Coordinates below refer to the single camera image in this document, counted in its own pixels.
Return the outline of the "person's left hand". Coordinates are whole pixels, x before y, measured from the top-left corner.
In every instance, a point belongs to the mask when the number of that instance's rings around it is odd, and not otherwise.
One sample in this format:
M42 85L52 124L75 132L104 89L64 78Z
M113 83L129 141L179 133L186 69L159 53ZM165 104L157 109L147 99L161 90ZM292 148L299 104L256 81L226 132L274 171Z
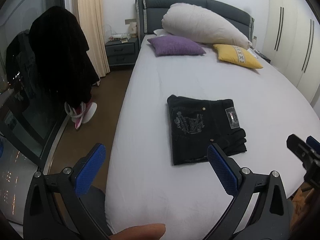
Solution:
M145 240L145 239L161 239L165 234L166 227L163 223L153 223L140 226L133 226L122 230L112 236L109 239L119 240Z

